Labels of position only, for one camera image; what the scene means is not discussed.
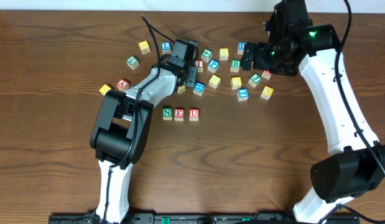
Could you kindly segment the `red E block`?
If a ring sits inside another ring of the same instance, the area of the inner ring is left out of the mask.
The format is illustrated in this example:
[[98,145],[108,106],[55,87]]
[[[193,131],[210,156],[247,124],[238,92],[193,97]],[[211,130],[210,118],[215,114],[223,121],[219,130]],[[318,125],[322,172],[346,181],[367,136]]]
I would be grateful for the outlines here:
[[183,121],[185,117],[185,110],[184,109],[174,109],[174,120],[175,121]]

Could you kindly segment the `red U block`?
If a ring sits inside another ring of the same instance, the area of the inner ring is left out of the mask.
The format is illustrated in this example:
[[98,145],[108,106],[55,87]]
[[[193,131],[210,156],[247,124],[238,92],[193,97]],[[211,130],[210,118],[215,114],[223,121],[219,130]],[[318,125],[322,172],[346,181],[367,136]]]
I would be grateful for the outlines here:
[[189,110],[189,120],[190,121],[198,121],[200,118],[200,110],[199,109],[190,109]]

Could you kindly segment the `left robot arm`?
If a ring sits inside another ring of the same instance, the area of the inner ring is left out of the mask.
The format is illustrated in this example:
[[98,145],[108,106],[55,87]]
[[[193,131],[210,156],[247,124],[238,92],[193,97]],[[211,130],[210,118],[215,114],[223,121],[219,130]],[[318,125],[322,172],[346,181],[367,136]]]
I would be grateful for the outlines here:
[[196,81],[197,57],[196,43],[177,39],[172,52],[159,57],[143,81],[105,94],[90,138],[101,171],[93,223],[125,220],[132,167],[145,149],[153,110],[178,87]]

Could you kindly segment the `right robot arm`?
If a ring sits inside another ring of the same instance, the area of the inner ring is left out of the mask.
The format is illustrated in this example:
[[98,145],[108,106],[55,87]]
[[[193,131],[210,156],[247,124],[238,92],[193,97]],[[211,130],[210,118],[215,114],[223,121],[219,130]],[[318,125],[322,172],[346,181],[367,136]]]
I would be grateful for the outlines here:
[[294,205],[292,217],[299,223],[323,223],[385,182],[385,144],[359,107],[343,61],[346,40],[332,25],[314,25],[304,0],[282,0],[264,29],[268,41],[247,43],[241,66],[245,71],[301,75],[310,88],[329,156],[312,166],[312,188]]

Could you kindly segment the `blue P block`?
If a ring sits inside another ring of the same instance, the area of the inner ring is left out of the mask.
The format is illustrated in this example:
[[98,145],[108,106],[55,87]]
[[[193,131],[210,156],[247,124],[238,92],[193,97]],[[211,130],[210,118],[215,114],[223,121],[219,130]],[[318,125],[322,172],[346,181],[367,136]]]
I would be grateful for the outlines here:
[[209,62],[208,62],[208,71],[211,72],[211,73],[216,73],[218,68],[220,66],[220,63],[215,60],[215,59],[211,59]]

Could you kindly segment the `green N block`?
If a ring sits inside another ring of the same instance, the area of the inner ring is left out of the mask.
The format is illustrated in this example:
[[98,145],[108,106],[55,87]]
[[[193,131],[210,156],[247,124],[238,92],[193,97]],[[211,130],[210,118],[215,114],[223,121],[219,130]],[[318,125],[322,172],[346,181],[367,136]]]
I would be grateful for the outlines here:
[[173,110],[172,108],[163,108],[162,109],[162,118],[165,121],[173,119]]

